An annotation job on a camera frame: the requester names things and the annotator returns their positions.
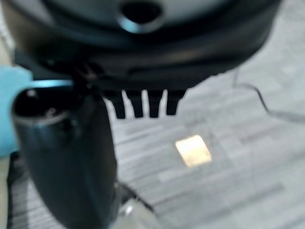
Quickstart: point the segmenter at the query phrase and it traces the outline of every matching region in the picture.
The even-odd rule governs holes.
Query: round hole
[[[162,26],[162,16],[162,8],[155,2],[126,2],[120,8],[119,24],[132,33],[148,33]]]
[[[162,10],[153,2],[129,2],[123,5],[122,13],[134,23],[146,24],[159,18]]]

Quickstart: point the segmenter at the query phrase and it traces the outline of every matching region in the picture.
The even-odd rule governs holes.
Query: floor
[[[152,204],[166,229],[305,228],[305,0],[287,0],[270,41],[241,67],[190,90],[174,118],[112,126],[119,177]],[[201,135],[213,161],[187,168],[175,141]],[[21,160],[10,177],[10,229],[61,229]]]

